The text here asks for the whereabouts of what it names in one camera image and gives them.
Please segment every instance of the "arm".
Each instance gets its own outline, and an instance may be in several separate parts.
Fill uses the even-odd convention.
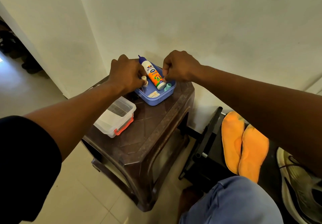
[[[67,101],[25,115],[54,139],[62,160],[71,153],[99,116],[120,96],[142,87],[147,75],[138,60],[121,55],[113,59],[108,81]]]
[[[243,116],[309,169],[322,176],[322,96],[203,66],[187,52],[165,59],[166,80],[192,81]]]

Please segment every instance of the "stool top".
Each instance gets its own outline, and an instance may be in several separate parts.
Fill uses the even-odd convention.
[[[173,132],[171,127],[178,126],[178,113],[187,107],[189,99],[194,99],[194,90],[191,82],[177,82],[173,94],[156,106],[148,105],[135,92],[126,94],[124,97],[137,107],[129,127],[110,138],[93,125],[83,140],[120,165],[142,162],[157,142],[168,139]]]

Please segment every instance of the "person's left hand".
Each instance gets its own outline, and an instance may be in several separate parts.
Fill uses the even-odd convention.
[[[139,59],[128,59],[125,54],[122,54],[118,60],[112,60],[108,82],[119,87],[121,94],[124,95],[146,83],[145,80],[140,79],[141,76],[147,76],[147,73],[139,63]]]

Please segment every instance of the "brown plastic stool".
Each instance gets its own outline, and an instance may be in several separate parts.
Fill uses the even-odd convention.
[[[109,177],[145,212],[153,208],[165,177],[189,142],[186,124],[195,99],[195,89],[191,82],[178,82],[173,95],[156,106],[149,106],[134,92],[125,98],[137,107],[132,124],[114,138],[92,126],[82,141],[94,156],[93,166]],[[153,164],[177,128],[181,133],[180,139],[156,176]],[[107,167],[106,162],[112,164],[122,177]]]

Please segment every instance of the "wall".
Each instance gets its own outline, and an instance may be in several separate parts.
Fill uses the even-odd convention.
[[[81,0],[0,0],[0,15],[66,97],[107,75]]]
[[[71,93],[103,76],[101,62],[109,72],[111,60],[124,53],[162,65],[173,49],[300,90],[322,73],[322,0],[0,1],[42,59],[50,60],[49,75]],[[204,88],[195,90],[191,126],[201,131],[217,106],[229,107]]]

